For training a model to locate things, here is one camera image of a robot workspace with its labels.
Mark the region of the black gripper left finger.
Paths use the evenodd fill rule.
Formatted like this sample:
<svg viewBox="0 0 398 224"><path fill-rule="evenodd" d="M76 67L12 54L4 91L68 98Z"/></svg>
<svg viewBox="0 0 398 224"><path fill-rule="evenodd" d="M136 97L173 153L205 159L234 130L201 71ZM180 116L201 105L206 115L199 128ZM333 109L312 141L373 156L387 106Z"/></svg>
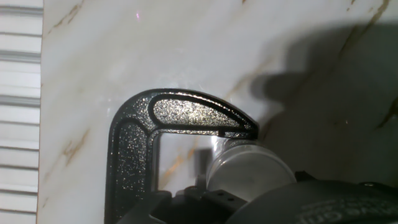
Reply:
<svg viewBox="0 0 398 224"><path fill-rule="evenodd" d="M212 224L226 221L247 201L225 191L187 187L180 195L151 192L118 224Z"/></svg>

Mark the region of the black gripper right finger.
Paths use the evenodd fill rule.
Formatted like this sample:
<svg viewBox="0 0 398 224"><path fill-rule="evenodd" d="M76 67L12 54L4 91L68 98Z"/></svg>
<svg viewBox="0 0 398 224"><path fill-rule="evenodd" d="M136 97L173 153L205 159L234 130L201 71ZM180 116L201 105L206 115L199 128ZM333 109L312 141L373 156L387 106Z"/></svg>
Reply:
<svg viewBox="0 0 398 224"><path fill-rule="evenodd" d="M303 181L309 181L309 180L317 180L314 178L312 175L309 173L303 171L297 171L295 172L295 178L297 182L303 182ZM397 195L397 187L391 187L382 183L378 182L360 182L359 185L370 187L372 189L376 189L378 191L391 194L391 195Z"/></svg>

